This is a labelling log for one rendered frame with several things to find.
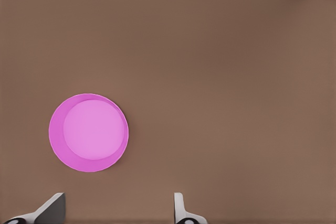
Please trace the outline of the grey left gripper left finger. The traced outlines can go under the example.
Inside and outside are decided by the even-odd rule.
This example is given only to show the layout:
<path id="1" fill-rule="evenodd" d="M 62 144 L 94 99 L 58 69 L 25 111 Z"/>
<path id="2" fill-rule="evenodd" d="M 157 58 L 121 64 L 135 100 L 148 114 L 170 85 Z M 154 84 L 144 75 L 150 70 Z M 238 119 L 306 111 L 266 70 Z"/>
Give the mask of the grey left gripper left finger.
<path id="1" fill-rule="evenodd" d="M 12 217 L 3 224 L 64 224 L 66 194 L 56 193 L 34 212 Z"/>

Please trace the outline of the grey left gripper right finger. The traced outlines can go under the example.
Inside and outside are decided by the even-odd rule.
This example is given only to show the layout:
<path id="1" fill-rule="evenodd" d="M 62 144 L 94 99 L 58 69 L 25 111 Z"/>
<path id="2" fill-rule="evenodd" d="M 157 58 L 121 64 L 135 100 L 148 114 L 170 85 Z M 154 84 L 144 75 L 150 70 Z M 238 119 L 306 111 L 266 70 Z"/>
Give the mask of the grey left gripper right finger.
<path id="1" fill-rule="evenodd" d="M 174 224 L 207 224 L 207 220 L 186 211 L 183 194 L 174 193 Z"/>

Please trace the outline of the pink round bowl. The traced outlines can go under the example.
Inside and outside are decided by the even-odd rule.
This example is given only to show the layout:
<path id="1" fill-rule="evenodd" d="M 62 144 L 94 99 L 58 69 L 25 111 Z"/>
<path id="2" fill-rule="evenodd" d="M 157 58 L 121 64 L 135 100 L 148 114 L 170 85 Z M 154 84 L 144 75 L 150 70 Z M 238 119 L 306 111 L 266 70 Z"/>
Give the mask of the pink round bowl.
<path id="1" fill-rule="evenodd" d="M 62 163 L 93 173 L 111 167 L 121 158 L 128 144 L 129 126 L 113 101 L 82 93 L 57 107 L 48 135 L 51 148 Z"/>

